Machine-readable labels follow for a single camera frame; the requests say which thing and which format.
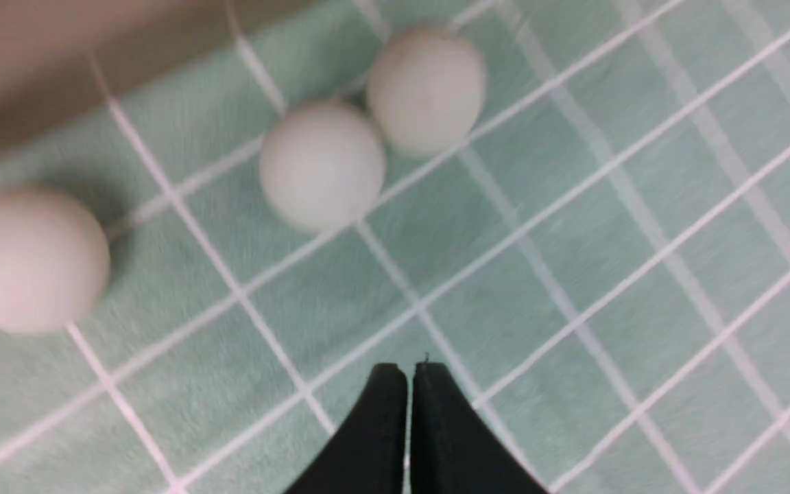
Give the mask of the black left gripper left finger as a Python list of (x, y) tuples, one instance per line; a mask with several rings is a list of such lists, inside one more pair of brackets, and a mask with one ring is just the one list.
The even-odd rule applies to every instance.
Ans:
[(408, 384), (393, 363), (373, 366), (347, 418), (287, 493), (401, 493)]

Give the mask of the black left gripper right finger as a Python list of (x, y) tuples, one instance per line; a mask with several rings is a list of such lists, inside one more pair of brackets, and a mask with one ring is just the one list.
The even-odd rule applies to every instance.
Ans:
[(545, 493), (480, 418), (447, 366), (420, 362), (413, 378), (414, 493)]

